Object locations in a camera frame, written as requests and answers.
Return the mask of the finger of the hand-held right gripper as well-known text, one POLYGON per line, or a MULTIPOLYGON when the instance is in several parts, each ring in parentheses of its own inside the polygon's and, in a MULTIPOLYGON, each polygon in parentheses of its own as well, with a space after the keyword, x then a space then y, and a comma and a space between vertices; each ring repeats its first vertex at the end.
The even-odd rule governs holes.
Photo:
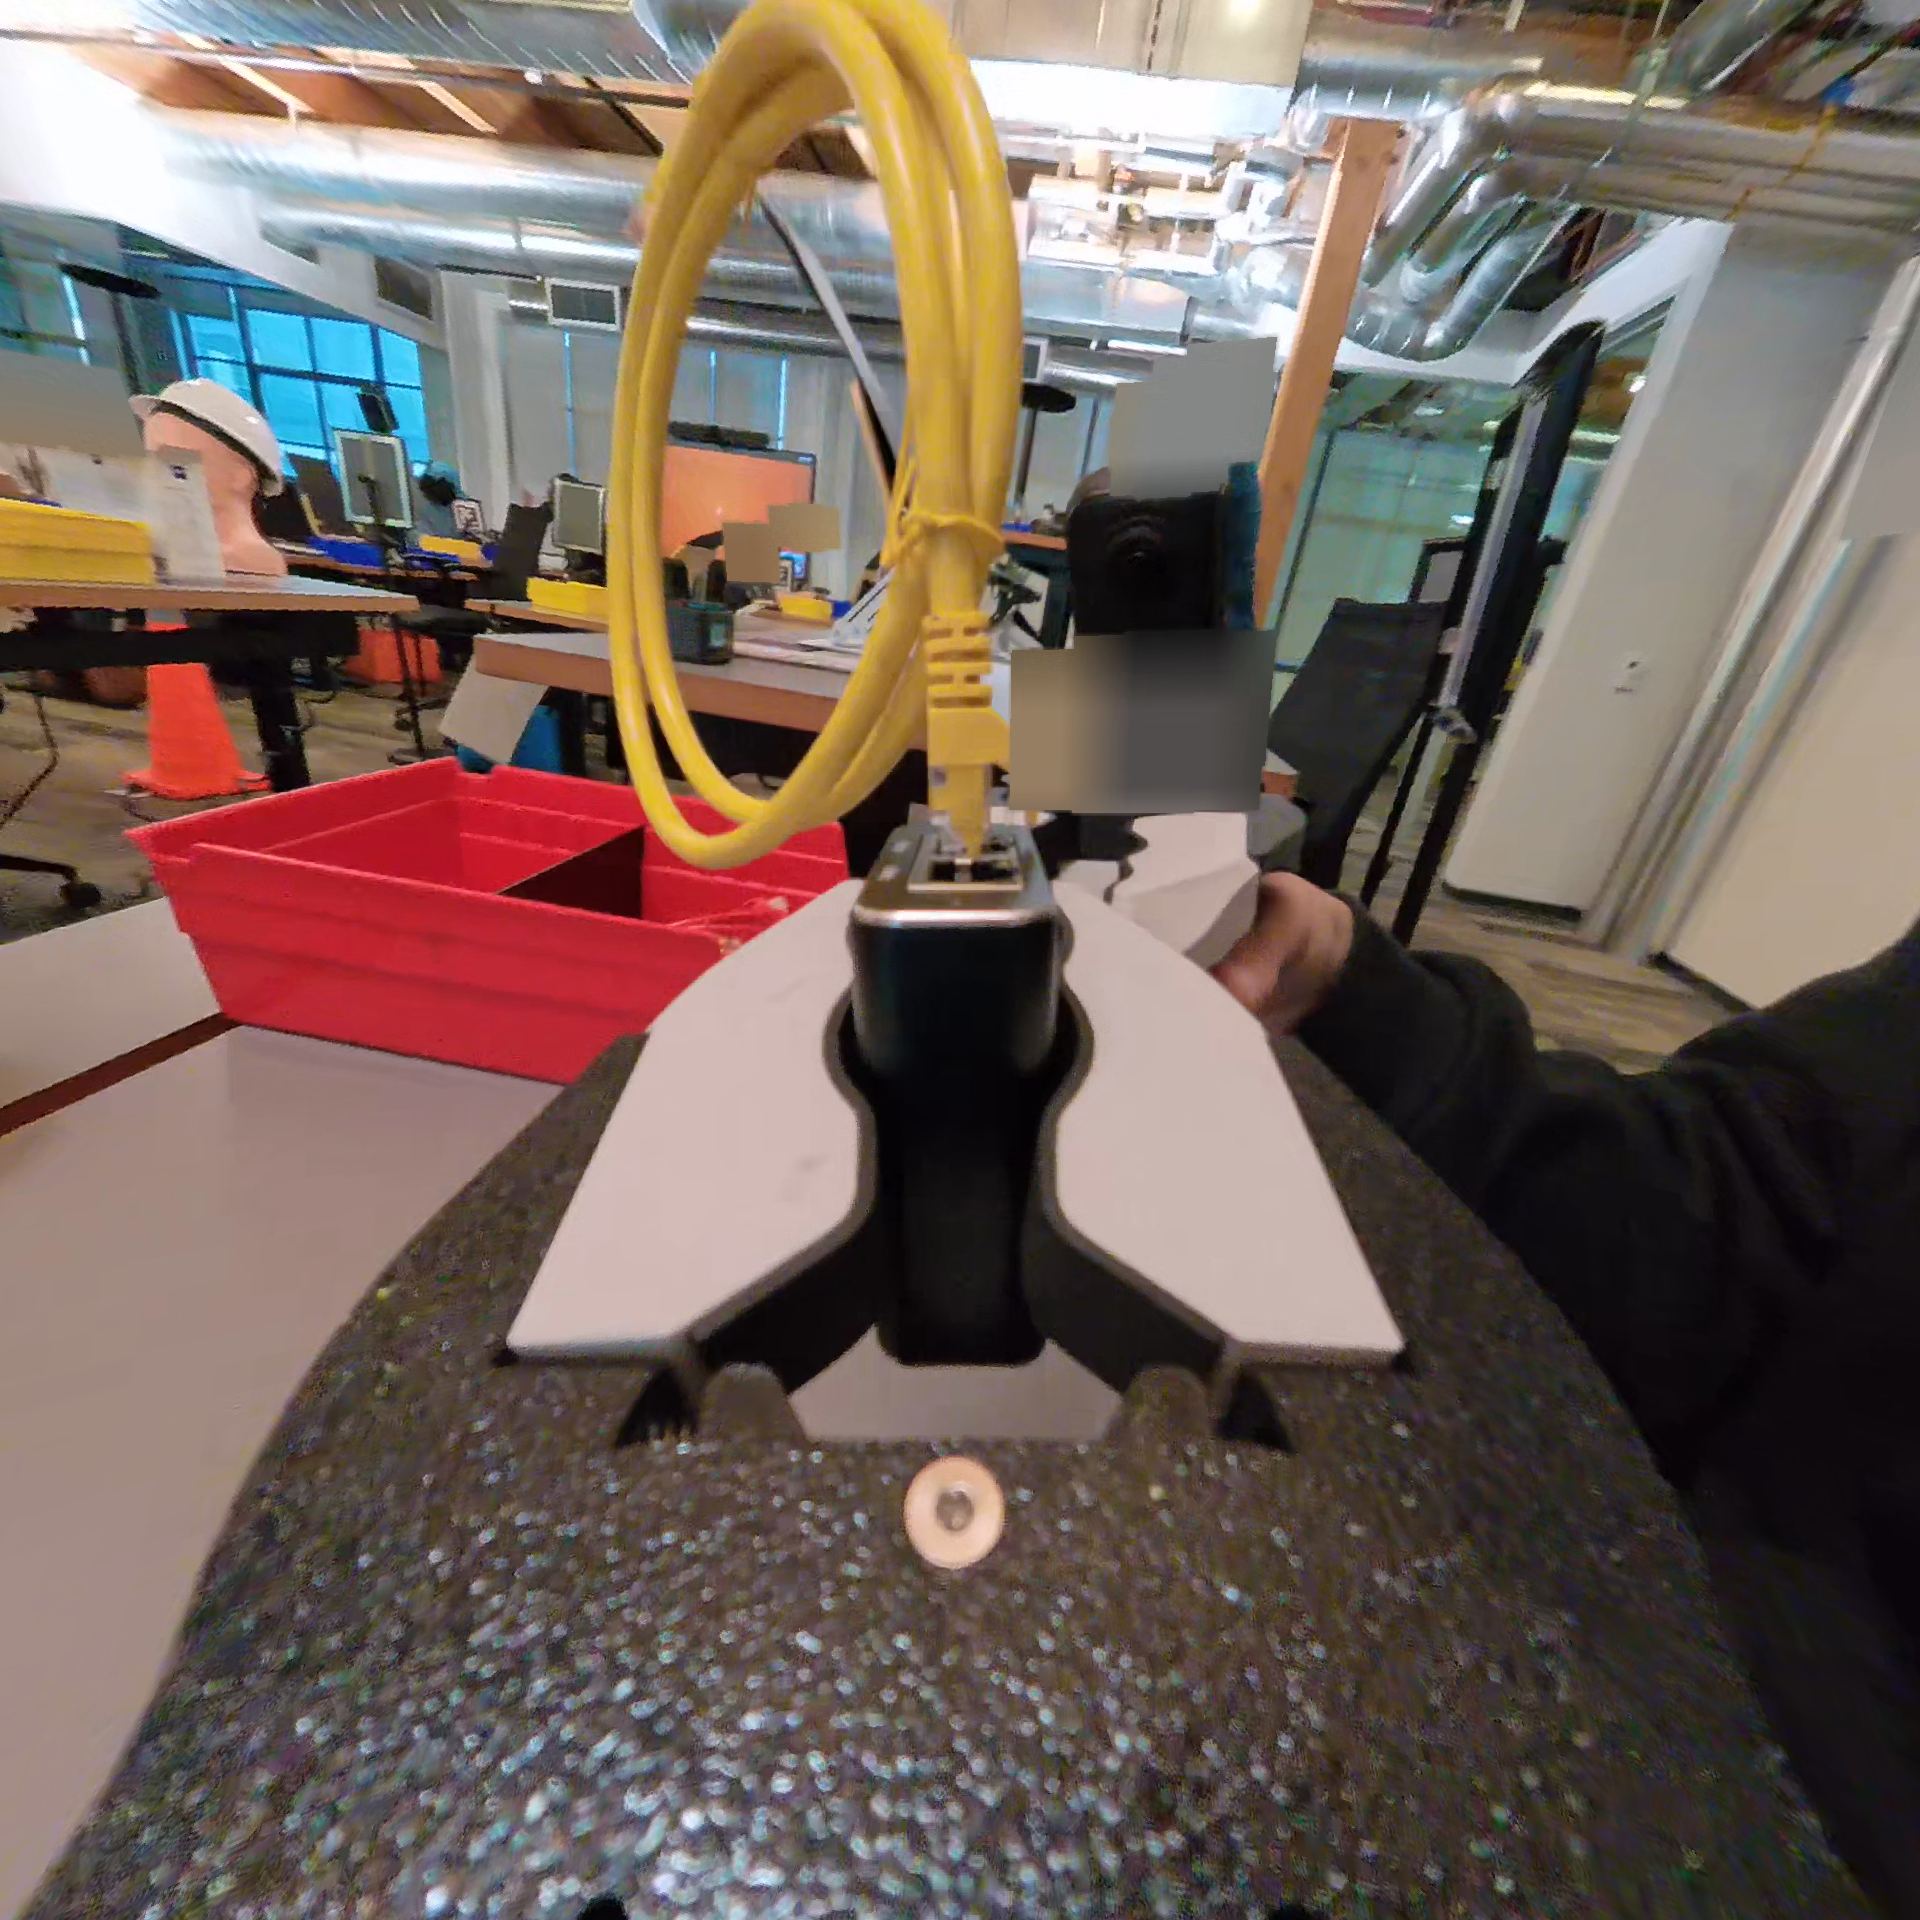
POLYGON ((1129 842, 1139 853, 1101 878, 1101 904, 1201 973, 1219 973, 1265 899, 1248 815, 1129 815, 1129 842))

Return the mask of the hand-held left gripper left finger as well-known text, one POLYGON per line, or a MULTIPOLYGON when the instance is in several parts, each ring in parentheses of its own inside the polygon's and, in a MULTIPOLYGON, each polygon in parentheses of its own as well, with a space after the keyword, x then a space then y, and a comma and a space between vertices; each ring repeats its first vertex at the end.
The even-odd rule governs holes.
POLYGON ((881 1351, 869 1101, 841 1050, 852 904, 800 904, 643 1027, 513 1310, 513 1362, 766 1367, 803 1389, 881 1351))

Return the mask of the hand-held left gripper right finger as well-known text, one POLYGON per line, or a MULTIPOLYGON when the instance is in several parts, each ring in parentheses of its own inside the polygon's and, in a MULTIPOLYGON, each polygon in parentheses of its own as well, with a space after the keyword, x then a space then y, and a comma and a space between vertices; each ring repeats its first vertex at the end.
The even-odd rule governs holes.
POLYGON ((1067 1067, 1034 1137, 1030 1320, 1126 1392, 1176 1367, 1396 1369, 1408 1331, 1265 1023, 1190 953, 1062 883, 1067 1067))

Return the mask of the black network switch box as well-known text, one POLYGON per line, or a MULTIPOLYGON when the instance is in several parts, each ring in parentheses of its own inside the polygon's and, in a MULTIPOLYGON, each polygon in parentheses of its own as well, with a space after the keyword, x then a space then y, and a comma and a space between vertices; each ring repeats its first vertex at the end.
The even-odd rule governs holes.
POLYGON ((1021 1367, 1021 1211, 1062 1073, 1062 951, 1030 831, 909 815, 852 904, 843 1063, 874 1119, 874 1331, 902 1367, 1021 1367))

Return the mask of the red plastic bin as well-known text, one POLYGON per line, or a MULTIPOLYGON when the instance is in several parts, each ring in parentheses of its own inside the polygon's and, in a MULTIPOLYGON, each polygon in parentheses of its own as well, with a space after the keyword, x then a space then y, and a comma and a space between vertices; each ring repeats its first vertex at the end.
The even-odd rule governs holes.
POLYGON ((841 825, 701 877, 633 789, 421 762, 130 831, 227 1023, 577 1080, 852 877, 841 825))

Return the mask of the person's right hand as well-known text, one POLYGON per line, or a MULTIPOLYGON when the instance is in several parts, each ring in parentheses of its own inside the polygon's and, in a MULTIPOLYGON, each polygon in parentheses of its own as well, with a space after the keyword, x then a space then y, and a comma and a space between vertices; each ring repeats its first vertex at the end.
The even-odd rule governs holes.
POLYGON ((1352 951, 1352 911, 1304 877, 1265 877, 1251 927, 1213 966, 1236 1007, 1269 1037, 1294 1037, 1337 990, 1352 951))

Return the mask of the orange screen monitor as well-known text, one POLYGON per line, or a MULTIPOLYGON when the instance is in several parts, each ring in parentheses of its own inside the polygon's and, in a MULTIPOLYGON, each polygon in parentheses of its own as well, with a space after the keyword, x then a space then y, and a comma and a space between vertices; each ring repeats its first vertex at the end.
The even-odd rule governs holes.
POLYGON ((675 560, 684 543, 717 538, 725 520, 770 520, 770 506, 811 502, 811 493, 811 450, 670 440, 658 487, 658 557, 675 560))

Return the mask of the wood-edged office table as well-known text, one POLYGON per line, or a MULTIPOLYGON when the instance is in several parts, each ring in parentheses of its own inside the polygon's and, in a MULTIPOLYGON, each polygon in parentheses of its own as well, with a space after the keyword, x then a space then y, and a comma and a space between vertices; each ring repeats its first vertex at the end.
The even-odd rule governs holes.
POLYGON ((360 621, 418 610, 398 590, 352 590, 338 577, 227 577, 227 583, 33 583, 4 577, 0 610, 24 621, 0 641, 4 672, 227 667, 254 721, 275 793, 308 789, 290 667, 347 655, 360 621))
MULTIPOLYGON (((477 632, 473 667, 513 686, 613 698, 604 632, 477 632)), ((852 672, 782 655, 681 661, 681 698, 689 715, 756 721, 776 731, 824 731, 852 672)))

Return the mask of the orange traffic cone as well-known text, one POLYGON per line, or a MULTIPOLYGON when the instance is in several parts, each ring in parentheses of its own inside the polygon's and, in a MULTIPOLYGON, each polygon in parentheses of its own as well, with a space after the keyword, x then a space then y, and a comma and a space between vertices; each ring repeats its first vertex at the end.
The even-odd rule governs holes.
POLYGON ((268 793, 268 778, 242 763, 204 661, 149 661, 149 762, 128 789, 170 806, 268 793))

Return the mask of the pink mannequin head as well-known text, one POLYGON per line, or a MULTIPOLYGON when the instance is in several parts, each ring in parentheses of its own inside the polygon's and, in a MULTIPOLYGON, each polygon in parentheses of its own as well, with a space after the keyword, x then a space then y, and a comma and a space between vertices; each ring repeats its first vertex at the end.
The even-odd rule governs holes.
POLYGON ((141 445, 161 450, 161 455, 181 455, 181 450, 197 455, 211 531, 218 531, 227 577, 251 577, 251 583, 286 583, 290 577, 286 557, 254 531, 254 502, 268 496, 268 466, 251 455, 251 445, 227 440, 204 415, 181 415, 181 414, 164 414, 164 405, 154 405, 141 415, 141 445))

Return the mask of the yellow storage bin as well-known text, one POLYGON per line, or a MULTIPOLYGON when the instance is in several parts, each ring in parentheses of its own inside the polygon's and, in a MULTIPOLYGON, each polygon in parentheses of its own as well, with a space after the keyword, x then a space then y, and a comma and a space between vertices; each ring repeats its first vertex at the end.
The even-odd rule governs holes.
POLYGON ((74 590, 154 590, 154 531, 117 517, 0 496, 0 577, 74 590))

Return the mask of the white hard hat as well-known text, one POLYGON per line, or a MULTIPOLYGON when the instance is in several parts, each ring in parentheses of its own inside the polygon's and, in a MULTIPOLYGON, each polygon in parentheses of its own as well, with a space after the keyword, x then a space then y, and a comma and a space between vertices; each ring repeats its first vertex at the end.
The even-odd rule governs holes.
POLYGON ((275 422, 218 377, 179 377, 161 394, 130 394, 130 415, 139 422, 149 415, 194 422, 197 433, 225 440, 254 466, 265 496, 286 493, 286 450, 281 450, 275 422))

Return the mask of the slim wooden post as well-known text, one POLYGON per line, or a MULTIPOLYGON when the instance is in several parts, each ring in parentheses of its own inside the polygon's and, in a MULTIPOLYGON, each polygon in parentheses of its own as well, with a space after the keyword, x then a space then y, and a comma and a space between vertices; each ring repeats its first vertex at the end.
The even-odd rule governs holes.
POLYGON ((1304 502, 1307 445, 1315 445, 1315 429, 1332 394, 1337 350, 1346 330, 1376 205, 1396 173, 1397 126, 1346 114, 1332 126, 1332 139, 1337 139, 1332 193, 1324 193, 1324 215, 1307 249, 1304 302, 1294 302, 1292 350, 1282 365, 1265 464, 1259 464, 1259 493, 1265 493, 1259 560, 1251 560, 1259 626, 1273 610, 1285 538, 1304 502))

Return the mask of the silver ventilation duct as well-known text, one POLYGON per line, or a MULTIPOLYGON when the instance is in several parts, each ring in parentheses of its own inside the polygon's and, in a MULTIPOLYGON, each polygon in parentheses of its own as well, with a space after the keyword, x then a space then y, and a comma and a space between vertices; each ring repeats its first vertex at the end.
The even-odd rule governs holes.
POLYGON ((1410 139, 1346 344, 1434 365, 1466 350, 1579 213, 1915 234, 1915 114, 1704 88, 1497 78, 1410 139))

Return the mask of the silver metal door frame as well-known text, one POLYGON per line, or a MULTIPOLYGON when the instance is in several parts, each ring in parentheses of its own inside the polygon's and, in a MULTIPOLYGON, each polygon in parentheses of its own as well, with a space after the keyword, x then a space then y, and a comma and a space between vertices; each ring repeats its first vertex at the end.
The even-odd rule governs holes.
POLYGON ((1592 934, 1592 943, 1618 960, 1657 953, 1669 922, 1681 912, 1681 866, 1704 865, 1716 815, 1706 789, 1733 769, 1733 762, 1740 762, 1734 731, 1748 731, 1761 686, 1776 681, 1770 667, 1786 661, 1786 648, 1765 655, 1765 626, 1784 618, 1784 603, 1820 610, 1820 601, 1834 592, 1846 543, 1834 543, 1811 590, 1792 590, 1792 574, 1811 560, 1834 493, 1859 455, 1859 440, 1884 405, 1884 382, 1915 330, 1915 297, 1920 297, 1920 263, 1904 259, 1716 632, 1706 672, 1672 731, 1672 750, 1657 763, 1618 865, 1604 866, 1604 883, 1582 934, 1592 934))

